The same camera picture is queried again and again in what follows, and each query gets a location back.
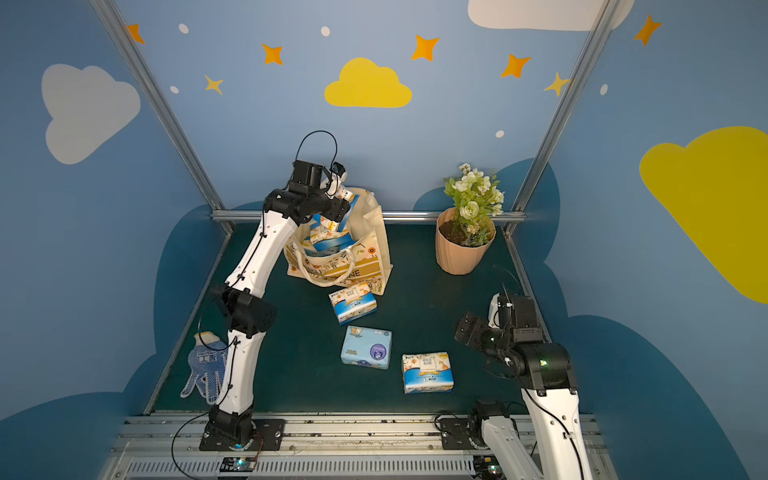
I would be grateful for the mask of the floral tissue pack bottom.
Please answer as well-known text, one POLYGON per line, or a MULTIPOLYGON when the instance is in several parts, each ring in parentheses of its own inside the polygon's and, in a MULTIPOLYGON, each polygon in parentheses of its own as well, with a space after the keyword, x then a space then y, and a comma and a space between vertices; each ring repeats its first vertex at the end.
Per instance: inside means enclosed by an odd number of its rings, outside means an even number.
POLYGON ((447 352, 404 354, 402 373, 406 395, 451 392, 455 385, 447 352))

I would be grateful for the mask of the cream floral canvas bag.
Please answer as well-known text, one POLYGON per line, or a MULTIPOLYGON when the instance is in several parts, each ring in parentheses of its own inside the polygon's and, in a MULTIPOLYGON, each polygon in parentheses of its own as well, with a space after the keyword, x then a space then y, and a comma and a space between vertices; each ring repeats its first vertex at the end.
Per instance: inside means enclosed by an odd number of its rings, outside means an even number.
POLYGON ((358 195, 358 200, 345 229, 355 243, 334 253, 306 250, 301 242, 311 226, 303 225, 284 247, 288 274, 319 287, 350 287, 368 282, 373 294, 381 296, 392 270, 382 208, 372 192, 354 187, 350 190, 358 195))

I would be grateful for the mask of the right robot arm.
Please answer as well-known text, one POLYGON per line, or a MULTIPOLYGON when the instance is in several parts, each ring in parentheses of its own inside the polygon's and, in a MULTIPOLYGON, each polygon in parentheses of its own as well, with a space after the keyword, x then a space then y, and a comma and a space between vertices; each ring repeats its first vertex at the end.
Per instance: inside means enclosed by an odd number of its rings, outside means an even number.
POLYGON ((579 393, 567 349, 545 338, 532 298, 498 293, 486 320, 466 314, 455 339, 503 368, 518 382, 531 419, 539 460, 520 440, 508 408, 477 401, 469 414, 469 438, 488 449, 506 479, 591 479, 579 413, 579 393))

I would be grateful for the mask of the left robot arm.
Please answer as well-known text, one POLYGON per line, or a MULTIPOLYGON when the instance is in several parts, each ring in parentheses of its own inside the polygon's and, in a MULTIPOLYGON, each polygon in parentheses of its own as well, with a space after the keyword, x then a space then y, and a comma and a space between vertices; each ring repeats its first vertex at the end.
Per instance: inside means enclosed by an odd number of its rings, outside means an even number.
POLYGON ((339 222, 350 211, 350 202, 337 196, 345 179, 345 167, 336 162, 325 167, 294 161, 286 186, 264 200, 256 234, 238 266, 214 290, 227 319, 227 365, 222 391, 209 411, 202 450, 245 451, 256 438, 255 371, 266 332, 277 318, 277 308, 263 299, 267 282, 299 226, 316 215, 339 222))

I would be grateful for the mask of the white flower plant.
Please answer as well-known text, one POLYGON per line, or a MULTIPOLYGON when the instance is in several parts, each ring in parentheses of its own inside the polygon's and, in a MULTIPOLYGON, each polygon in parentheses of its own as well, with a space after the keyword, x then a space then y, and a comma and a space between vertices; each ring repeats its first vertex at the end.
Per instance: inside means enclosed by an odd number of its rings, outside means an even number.
POLYGON ((454 213, 441 228, 451 242, 463 247, 488 244, 495 233, 493 217, 503 211, 505 194, 496 175, 487 175, 469 163, 459 166, 461 175, 448 178, 444 193, 454 202, 454 213))

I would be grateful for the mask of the right green circuit board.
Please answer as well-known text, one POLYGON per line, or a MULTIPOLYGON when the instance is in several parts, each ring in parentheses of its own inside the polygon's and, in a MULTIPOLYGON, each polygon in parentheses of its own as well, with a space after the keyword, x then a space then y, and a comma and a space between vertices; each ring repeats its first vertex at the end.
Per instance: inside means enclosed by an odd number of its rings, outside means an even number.
POLYGON ((474 480, 504 480, 503 470, 494 456, 473 457, 474 480))

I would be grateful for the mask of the green circuit board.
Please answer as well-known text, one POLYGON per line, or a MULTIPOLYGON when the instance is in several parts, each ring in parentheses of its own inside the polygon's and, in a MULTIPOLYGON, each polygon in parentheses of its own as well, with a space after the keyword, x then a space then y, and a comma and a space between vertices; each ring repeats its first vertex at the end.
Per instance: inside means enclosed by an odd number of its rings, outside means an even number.
POLYGON ((473 457, 474 480, 504 480, 503 470, 494 456, 473 457))
POLYGON ((222 459, 220 473, 251 473, 256 468, 258 461, 252 457, 224 457, 222 459))

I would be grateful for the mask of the blue cat tissue pack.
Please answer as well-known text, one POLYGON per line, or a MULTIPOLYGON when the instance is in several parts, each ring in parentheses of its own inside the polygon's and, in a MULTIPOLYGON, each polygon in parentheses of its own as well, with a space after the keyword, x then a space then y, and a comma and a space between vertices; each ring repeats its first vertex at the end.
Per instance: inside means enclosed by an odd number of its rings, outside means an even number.
POLYGON ((340 358, 343 364, 380 370, 389 368, 392 354, 391 331, 348 325, 340 358))

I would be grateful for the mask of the blue dotted work glove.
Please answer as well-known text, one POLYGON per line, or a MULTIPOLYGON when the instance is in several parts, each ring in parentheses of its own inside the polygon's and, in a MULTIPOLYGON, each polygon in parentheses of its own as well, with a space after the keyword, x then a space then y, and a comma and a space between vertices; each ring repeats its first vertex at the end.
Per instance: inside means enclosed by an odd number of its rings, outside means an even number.
POLYGON ((213 332, 194 336, 195 345, 188 354, 190 375, 180 393, 181 398, 197 391, 208 405, 214 405, 225 382, 227 345, 213 332))

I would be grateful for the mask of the left green circuit board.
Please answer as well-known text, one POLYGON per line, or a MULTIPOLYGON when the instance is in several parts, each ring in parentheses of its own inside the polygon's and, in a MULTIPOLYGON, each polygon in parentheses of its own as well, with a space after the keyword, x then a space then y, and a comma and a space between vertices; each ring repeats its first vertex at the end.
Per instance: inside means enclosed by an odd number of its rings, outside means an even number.
POLYGON ((222 459, 220 473, 251 473, 256 468, 258 461, 252 457, 224 457, 222 459))

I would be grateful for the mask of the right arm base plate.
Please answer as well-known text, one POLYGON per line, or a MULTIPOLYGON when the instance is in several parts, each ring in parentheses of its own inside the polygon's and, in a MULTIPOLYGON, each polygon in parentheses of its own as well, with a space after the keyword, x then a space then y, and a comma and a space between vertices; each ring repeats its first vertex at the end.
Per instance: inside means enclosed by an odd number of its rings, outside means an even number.
POLYGON ((479 427, 466 417, 440 415, 434 421, 443 450, 489 451, 479 427))

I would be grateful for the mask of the aluminium left frame post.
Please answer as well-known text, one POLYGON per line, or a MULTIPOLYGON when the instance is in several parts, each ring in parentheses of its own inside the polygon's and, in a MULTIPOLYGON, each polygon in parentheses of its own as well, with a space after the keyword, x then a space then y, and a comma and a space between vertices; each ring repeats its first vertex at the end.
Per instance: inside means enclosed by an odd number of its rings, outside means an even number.
POLYGON ((146 96, 212 213, 223 211, 225 206, 220 195, 172 111, 170 103, 142 55, 138 43, 131 36, 118 6, 114 1, 103 0, 91 0, 90 5, 146 96))

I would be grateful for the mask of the aluminium frame post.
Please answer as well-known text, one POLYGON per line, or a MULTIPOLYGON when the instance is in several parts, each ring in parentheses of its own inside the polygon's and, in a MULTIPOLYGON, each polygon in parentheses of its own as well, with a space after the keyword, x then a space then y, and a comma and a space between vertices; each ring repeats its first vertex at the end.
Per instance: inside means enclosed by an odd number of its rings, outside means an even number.
POLYGON ((604 1, 571 72, 570 81, 560 95, 545 136, 512 204, 511 215, 521 222, 544 171, 555 152, 579 97, 612 31, 632 10, 634 1, 604 1))
POLYGON ((212 213, 223 211, 225 206, 220 195, 172 111, 170 103, 142 55, 138 43, 131 36, 118 6, 114 1, 103 0, 91 0, 90 5, 146 96, 212 213))

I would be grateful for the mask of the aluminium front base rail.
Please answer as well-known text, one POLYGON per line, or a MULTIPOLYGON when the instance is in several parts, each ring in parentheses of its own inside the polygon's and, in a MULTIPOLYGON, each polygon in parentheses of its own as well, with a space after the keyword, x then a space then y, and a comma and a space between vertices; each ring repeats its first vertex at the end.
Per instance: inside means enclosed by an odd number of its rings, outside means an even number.
POLYGON ((473 457, 443 450, 434 421, 452 414, 262 414, 284 419, 278 451, 200 451, 207 417, 129 417, 103 479, 473 479, 473 457), (220 473, 224 457, 252 457, 251 473, 220 473))

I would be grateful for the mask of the aluminium right frame post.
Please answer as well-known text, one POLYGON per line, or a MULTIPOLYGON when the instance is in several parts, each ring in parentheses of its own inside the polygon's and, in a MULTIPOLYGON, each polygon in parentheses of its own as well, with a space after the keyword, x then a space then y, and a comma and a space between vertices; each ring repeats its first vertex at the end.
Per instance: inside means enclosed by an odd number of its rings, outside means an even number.
POLYGON ((604 1, 571 72, 570 81, 560 95, 545 136, 512 204, 511 215, 521 222, 544 171, 555 152, 579 97, 612 31, 632 10, 634 1, 604 1))

